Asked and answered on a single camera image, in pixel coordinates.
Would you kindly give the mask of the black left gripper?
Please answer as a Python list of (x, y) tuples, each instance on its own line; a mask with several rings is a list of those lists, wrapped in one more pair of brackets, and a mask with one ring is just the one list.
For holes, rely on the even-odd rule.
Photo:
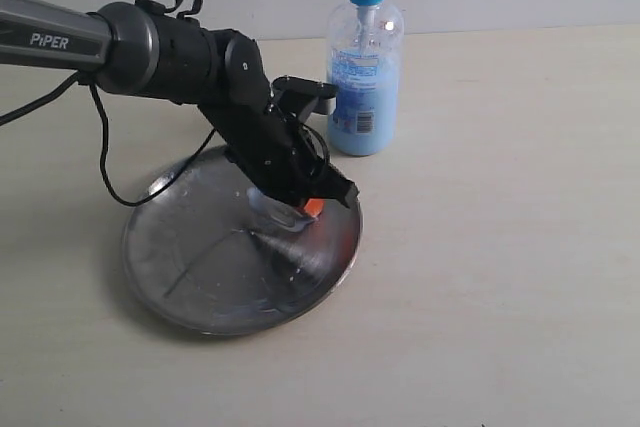
[(265, 195), (319, 217), (324, 200), (351, 207), (356, 184), (317, 151), (314, 133), (290, 114), (275, 108), (258, 112), (248, 106), (224, 108), (224, 140), (231, 161)]

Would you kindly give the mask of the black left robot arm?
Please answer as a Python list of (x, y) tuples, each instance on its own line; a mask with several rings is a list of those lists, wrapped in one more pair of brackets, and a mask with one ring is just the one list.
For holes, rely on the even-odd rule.
[(269, 79), (255, 40), (209, 30), (197, 16), (153, 0), (113, 2), (91, 13), (39, 0), (1, 0), (1, 61), (61, 69), (93, 96), (193, 105), (225, 141), (225, 156), (266, 196), (301, 208), (312, 199), (352, 206), (356, 184), (331, 164), (309, 127), (338, 89), (328, 82)]

